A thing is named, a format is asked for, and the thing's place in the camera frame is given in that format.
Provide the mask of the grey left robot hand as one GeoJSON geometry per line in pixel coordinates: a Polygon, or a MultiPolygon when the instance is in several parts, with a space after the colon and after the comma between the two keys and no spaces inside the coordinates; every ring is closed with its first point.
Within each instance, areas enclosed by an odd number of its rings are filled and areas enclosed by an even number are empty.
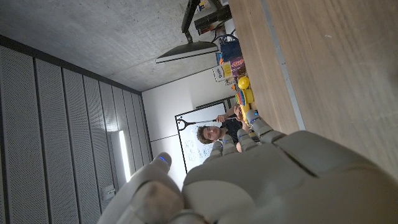
{"type": "Polygon", "coordinates": [[[256,111],[259,141],[225,136],[182,187],[163,152],[134,173],[100,223],[396,223],[397,181],[347,147],[308,131],[284,134],[256,111]]]}

